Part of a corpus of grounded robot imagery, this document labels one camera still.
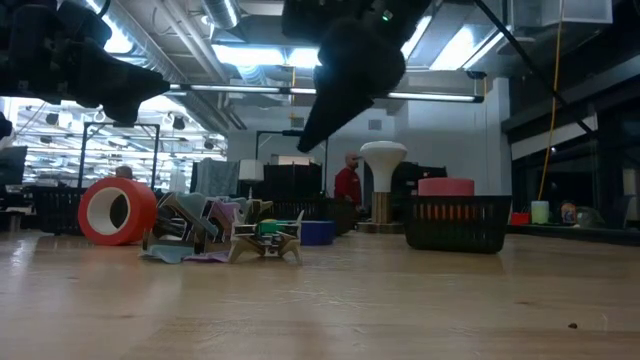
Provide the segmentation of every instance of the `wooden table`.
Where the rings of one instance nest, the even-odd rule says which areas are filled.
[[[350,233],[302,267],[137,252],[5,236],[0,359],[640,358],[637,248],[511,236],[485,256]]]

